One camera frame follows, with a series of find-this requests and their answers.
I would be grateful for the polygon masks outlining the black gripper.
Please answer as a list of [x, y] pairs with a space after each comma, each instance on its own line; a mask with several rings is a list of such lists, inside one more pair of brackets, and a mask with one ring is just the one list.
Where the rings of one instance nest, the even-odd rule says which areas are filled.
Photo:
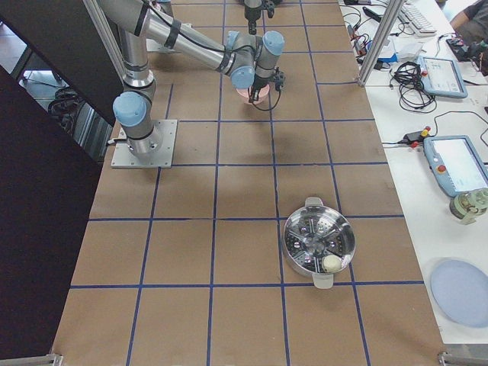
[[248, 21], [248, 32], [256, 35], [256, 21], [265, 11], [268, 18], [273, 18], [275, 14], [275, 1], [272, 0], [245, 0], [245, 18]]
[[249, 103], [259, 103], [260, 102], [260, 91], [268, 85], [268, 83], [273, 79], [273, 75], [270, 74], [267, 77], [255, 74], [254, 82], [248, 89], [249, 93]]

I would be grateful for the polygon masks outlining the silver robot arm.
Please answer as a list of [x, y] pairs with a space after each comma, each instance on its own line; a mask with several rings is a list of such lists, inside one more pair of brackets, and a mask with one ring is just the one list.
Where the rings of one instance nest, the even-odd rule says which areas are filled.
[[284, 37], [265, 30], [274, 1], [244, 1], [241, 30], [222, 21], [197, 30], [172, 15], [168, 1], [96, 1], [103, 39], [123, 85], [112, 109], [120, 127], [112, 139], [119, 167], [167, 167], [174, 155], [177, 113], [215, 118], [223, 92], [232, 101], [271, 111], [271, 92], [285, 76], [278, 61]]

